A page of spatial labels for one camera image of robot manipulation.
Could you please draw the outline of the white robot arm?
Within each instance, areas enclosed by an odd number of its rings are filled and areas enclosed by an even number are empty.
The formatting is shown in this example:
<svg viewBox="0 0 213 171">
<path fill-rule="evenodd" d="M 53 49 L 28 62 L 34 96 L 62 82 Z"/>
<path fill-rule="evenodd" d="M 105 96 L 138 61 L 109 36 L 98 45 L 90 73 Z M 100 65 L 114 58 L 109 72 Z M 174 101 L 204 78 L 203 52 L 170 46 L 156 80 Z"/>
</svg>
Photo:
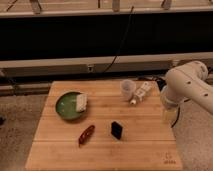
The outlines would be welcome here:
<svg viewBox="0 0 213 171">
<path fill-rule="evenodd" d="M 165 124 L 172 124 L 184 98 L 194 101 L 213 115 L 213 86 L 205 82 L 207 77 L 208 68 L 200 61 L 188 62 L 166 73 L 166 85 L 160 94 Z"/>
</svg>

